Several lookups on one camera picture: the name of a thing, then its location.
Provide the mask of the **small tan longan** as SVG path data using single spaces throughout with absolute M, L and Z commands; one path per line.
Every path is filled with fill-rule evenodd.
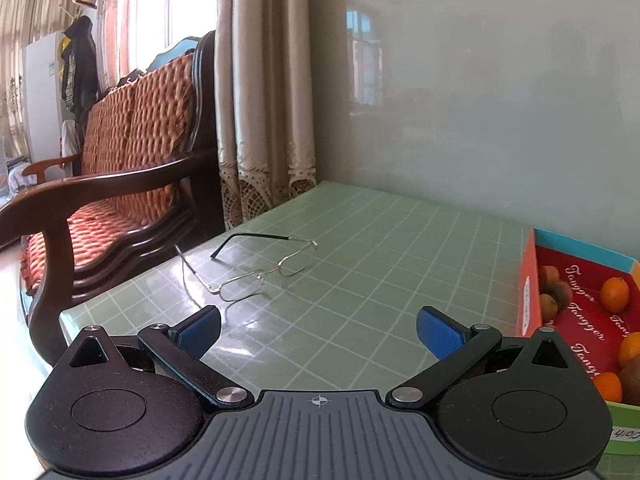
M 539 304 L 542 322 L 550 322 L 558 315 L 559 305 L 553 296 L 541 294 L 539 296 Z

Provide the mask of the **beige lace curtain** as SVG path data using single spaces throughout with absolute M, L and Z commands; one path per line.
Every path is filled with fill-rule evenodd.
M 229 229 L 317 184 L 308 0 L 218 0 L 215 94 Z

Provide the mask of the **white refrigerator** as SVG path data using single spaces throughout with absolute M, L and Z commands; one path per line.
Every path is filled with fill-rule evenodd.
M 58 157 L 63 118 L 60 44 L 62 32 L 28 44 L 23 52 L 23 96 L 29 159 Z

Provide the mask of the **small brown longan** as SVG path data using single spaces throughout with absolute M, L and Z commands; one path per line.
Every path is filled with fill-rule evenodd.
M 538 287 L 544 292 L 549 286 L 560 280 L 560 274 L 555 266 L 538 266 Z

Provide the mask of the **orange tangerine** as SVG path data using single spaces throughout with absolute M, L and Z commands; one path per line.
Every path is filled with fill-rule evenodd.
M 623 370 L 639 354 L 640 333 L 632 332 L 622 340 L 618 349 L 617 362 L 620 369 Z
M 594 376 L 592 378 L 592 382 L 605 401 L 615 403 L 623 401 L 623 385 L 620 382 L 620 378 L 615 373 L 601 373 Z
M 629 298 L 630 289 L 623 278 L 609 278 L 601 287 L 601 304 L 608 312 L 622 312 L 627 307 Z

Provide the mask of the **brown kiwi fruit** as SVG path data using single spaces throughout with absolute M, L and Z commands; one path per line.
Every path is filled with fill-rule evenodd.
M 623 387 L 623 401 L 626 404 L 640 405 L 640 356 L 635 356 L 620 372 Z

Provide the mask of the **colourful cardboard box red inside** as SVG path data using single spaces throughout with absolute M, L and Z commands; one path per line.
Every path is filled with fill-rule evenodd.
M 550 322 L 541 319 L 538 266 L 555 266 L 560 281 L 573 289 L 573 301 Z M 630 289 L 627 307 L 608 312 L 600 290 L 609 278 L 623 278 Z M 520 269 L 518 336 L 528 337 L 541 327 L 556 330 L 591 378 L 612 372 L 620 377 L 617 355 L 620 343 L 639 331 L 639 261 L 612 250 L 575 240 L 555 232 L 532 229 L 524 248 Z M 608 402 L 613 419 L 611 454 L 639 454 L 639 407 Z

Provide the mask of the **dark hanging clothes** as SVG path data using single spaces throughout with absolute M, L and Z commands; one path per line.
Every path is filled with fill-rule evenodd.
M 64 32 L 68 45 L 62 50 L 61 96 L 66 108 L 80 122 L 98 99 L 99 77 L 92 21 L 81 15 Z

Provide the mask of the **wooden sofa orange cushions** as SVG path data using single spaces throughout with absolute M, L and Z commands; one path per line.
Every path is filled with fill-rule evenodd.
M 3 244 L 21 242 L 25 316 L 49 364 L 66 349 L 62 312 L 224 230 L 215 37 L 112 89 L 90 110 L 80 171 L 1 209 Z

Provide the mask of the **dark passion fruit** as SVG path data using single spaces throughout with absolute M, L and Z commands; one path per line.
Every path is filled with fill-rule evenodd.
M 564 281 L 556 281 L 546 288 L 546 293 L 551 296 L 558 305 L 558 311 L 563 311 L 573 301 L 573 289 Z

